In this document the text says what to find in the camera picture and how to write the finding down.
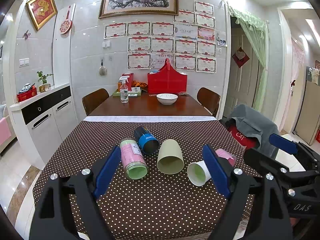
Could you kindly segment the red door diamond decoration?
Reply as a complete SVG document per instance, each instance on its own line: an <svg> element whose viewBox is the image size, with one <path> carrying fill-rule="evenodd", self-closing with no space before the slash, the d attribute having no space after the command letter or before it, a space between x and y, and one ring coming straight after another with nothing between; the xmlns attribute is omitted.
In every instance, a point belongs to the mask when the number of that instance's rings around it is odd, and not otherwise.
<svg viewBox="0 0 320 240"><path fill-rule="evenodd" d="M249 61L249 56L241 47L232 55L232 58L239 68L241 68L247 61Z"/></svg>

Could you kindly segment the round red wall ornament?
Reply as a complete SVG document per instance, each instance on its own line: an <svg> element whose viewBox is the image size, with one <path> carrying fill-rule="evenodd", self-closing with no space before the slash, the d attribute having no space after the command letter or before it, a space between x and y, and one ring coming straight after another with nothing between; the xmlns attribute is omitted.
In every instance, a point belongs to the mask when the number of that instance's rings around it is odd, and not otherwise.
<svg viewBox="0 0 320 240"><path fill-rule="evenodd" d="M61 35L68 33L72 27L72 20L69 19L71 6L68 7L66 19L61 23L59 31Z"/></svg>

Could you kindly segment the wooden chair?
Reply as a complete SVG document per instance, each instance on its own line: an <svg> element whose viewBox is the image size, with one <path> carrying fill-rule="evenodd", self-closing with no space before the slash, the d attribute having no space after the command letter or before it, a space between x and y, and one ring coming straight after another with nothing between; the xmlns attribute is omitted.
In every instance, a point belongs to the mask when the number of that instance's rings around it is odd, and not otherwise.
<svg viewBox="0 0 320 240"><path fill-rule="evenodd" d="M208 88L200 88L197 93L198 102L216 117L221 96Z"/></svg>
<svg viewBox="0 0 320 240"><path fill-rule="evenodd" d="M82 98L82 105L86 115L90 115L100 104L109 98L109 93L106 89L100 88L91 92Z"/></svg>

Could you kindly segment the right wooden chair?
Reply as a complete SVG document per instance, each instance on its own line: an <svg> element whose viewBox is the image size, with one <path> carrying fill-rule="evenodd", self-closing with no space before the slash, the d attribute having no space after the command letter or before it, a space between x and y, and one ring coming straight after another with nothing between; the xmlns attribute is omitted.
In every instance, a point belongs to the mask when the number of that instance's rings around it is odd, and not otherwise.
<svg viewBox="0 0 320 240"><path fill-rule="evenodd" d="M221 96L208 88L200 88L197 93L198 102L216 117Z"/></svg>

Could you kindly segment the white ceramic bowl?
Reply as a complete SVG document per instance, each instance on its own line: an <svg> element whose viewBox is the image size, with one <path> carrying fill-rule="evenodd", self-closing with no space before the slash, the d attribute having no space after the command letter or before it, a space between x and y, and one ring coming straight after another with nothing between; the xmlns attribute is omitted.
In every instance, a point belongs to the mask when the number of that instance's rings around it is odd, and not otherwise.
<svg viewBox="0 0 320 240"><path fill-rule="evenodd" d="M178 95L170 94L170 93L162 93L162 94L157 94L156 98L163 105L172 105L177 101Z"/></svg>

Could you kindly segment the red box on cabinet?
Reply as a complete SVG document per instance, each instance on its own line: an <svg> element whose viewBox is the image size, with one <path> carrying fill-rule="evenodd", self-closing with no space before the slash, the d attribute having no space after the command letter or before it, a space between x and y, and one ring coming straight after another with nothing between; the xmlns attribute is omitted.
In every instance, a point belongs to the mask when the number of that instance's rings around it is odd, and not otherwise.
<svg viewBox="0 0 320 240"><path fill-rule="evenodd" d="M37 95L35 84L26 83L17 94L17 101L22 102Z"/></svg>

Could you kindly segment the white sideboard cabinet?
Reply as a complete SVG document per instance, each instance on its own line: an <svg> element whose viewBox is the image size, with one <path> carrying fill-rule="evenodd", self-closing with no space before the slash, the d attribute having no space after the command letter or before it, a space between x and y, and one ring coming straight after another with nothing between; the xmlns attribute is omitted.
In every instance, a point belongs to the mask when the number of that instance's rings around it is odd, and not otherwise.
<svg viewBox="0 0 320 240"><path fill-rule="evenodd" d="M69 83L13 104L9 113L27 161L40 170L79 123Z"/></svg>

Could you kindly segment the small potted plant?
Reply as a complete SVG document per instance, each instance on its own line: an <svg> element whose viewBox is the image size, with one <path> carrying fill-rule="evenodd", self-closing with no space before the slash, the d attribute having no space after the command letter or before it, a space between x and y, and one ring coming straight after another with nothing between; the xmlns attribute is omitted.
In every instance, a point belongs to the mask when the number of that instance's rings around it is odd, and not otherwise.
<svg viewBox="0 0 320 240"><path fill-rule="evenodd" d="M47 79L50 76L53 76L53 74L43 74L43 71L38 71L37 75L39 77L38 82L41 82L42 84L39 86L39 92L44 93L51 89L51 84L48 83Z"/></svg>

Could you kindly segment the pink green labelled jar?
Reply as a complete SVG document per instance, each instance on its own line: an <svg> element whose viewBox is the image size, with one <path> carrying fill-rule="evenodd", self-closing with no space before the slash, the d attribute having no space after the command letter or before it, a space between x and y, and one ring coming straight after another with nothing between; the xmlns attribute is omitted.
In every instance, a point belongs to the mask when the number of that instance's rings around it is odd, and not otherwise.
<svg viewBox="0 0 320 240"><path fill-rule="evenodd" d="M148 166L143 158L137 142L125 138L120 142L121 163L126 176L131 180L139 180L148 174Z"/></svg>

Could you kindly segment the left wooden chair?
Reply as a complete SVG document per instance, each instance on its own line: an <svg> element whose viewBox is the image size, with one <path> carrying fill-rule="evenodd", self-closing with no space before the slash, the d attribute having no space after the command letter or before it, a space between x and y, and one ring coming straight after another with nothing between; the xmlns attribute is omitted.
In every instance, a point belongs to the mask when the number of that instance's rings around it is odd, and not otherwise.
<svg viewBox="0 0 320 240"><path fill-rule="evenodd" d="M86 115L90 115L100 104L109 98L109 93L106 89L100 88L91 92L82 98L82 105Z"/></svg>

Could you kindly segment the white paper cup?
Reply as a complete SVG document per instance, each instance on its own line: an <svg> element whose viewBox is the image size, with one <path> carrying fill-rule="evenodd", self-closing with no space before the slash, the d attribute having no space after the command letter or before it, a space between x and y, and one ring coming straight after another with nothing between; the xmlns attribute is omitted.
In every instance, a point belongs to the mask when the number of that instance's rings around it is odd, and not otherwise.
<svg viewBox="0 0 320 240"><path fill-rule="evenodd" d="M198 187L204 186L206 182L211 179L210 172L204 160L189 164L187 175L190 182Z"/></svg>

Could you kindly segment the brown polka dot tablecloth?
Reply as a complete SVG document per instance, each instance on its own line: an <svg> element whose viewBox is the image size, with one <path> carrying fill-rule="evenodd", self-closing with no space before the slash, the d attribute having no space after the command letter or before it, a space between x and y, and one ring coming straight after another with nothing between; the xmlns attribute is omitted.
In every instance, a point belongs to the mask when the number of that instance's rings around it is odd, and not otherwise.
<svg viewBox="0 0 320 240"><path fill-rule="evenodd" d="M176 140L185 165L202 159L210 144L236 156L236 167L256 172L244 163L244 150L218 121L152 122L146 128L160 141ZM41 172L33 197L38 201L52 173L62 177L91 167L125 138L133 137L136 123L82 121L63 141ZM157 168L157 155L145 156L148 174L127 178L118 167L108 191L98 200L103 219L117 239L178 239L207 237L220 219L226 199L212 181L194 186L186 170L167 175Z"/></svg>

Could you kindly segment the clear spray bottle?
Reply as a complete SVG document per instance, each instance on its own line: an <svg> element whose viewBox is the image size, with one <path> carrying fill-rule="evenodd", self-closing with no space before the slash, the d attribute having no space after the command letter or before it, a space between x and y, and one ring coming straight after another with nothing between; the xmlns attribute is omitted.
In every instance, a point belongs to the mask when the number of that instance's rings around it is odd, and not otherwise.
<svg viewBox="0 0 320 240"><path fill-rule="evenodd" d="M121 76L119 78L119 81L121 82L120 85L120 101L122 103L128 103L129 102L129 90L128 87L126 85L126 80L127 80L127 76Z"/></svg>

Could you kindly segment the pink translucent cup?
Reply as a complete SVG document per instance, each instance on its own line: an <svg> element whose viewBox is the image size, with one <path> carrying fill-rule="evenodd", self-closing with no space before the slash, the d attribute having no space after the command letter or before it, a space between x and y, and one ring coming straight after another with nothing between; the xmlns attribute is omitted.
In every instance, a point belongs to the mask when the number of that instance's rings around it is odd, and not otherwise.
<svg viewBox="0 0 320 240"><path fill-rule="evenodd" d="M226 159L234 167L234 165L236 163L236 156L235 155L233 155L233 154L231 154L221 148L217 149L215 152L218 157Z"/></svg>

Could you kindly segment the red gift bag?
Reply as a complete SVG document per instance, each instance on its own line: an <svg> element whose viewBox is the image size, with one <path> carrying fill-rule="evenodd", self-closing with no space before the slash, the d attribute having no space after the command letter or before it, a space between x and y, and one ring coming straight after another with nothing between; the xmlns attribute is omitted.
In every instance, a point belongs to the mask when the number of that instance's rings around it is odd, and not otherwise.
<svg viewBox="0 0 320 240"><path fill-rule="evenodd" d="M176 71L165 59L164 66L156 73L148 73L149 94L180 94L187 91L187 75Z"/></svg>

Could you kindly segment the beige plastic cup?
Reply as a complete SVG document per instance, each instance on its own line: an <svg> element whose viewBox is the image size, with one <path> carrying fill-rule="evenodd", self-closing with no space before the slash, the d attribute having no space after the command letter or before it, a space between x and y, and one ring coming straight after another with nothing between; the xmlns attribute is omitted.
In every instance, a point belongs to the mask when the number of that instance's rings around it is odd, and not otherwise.
<svg viewBox="0 0 320 240"><path fill-rule="evenodd" d="M173 175L184 168L182 150L176 140L163 141L158 153L157 168L163 174Z"/></svg>

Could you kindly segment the blue steel tumbler cup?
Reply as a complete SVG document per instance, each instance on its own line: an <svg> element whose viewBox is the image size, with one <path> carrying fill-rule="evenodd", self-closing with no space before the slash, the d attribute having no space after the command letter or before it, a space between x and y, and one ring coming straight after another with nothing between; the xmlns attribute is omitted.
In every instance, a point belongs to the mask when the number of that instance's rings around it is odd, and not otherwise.
<svg viewBox="0 0 320 240"><path fill-rule="evenodd" d="M134 130L134 137L142 152L146 155L154 154L159 149L159 141L144 126Z"/></svg>

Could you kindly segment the gold framed red picture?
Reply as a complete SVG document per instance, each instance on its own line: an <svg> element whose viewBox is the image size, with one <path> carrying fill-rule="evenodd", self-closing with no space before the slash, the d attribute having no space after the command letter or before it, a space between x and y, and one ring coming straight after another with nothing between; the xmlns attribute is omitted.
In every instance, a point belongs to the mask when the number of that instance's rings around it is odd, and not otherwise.
<svg viewBox="0 0 320 240"><path fill-rule="evenodd" d="M57 14L54 0L29 0L27 2L27 9L36 30L40 30Z"/></svg>

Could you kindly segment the pink cushioned stool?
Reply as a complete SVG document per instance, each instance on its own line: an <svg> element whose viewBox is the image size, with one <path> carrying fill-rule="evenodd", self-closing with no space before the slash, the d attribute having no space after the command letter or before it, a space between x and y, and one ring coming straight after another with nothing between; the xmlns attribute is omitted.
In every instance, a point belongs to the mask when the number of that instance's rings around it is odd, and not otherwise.
<svg viewBox="0 0 320 240"><path fill-rule="evenodd" d="M0 121L0 145L6 142L11 137L11 131L6 118L1 118Z"/></svg>

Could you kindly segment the small red box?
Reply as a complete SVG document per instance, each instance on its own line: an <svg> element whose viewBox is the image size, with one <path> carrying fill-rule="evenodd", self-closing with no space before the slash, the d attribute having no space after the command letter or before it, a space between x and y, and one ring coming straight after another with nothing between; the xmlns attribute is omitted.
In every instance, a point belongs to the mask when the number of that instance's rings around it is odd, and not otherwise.
<svg viewBox="0 0 320 240"><path fill-rule="evenodd" d="M122 76L127 76L126 85L128 87L128 90L132 90L132 82L133 82L133 73L125 73L122 74Z"/></svg>

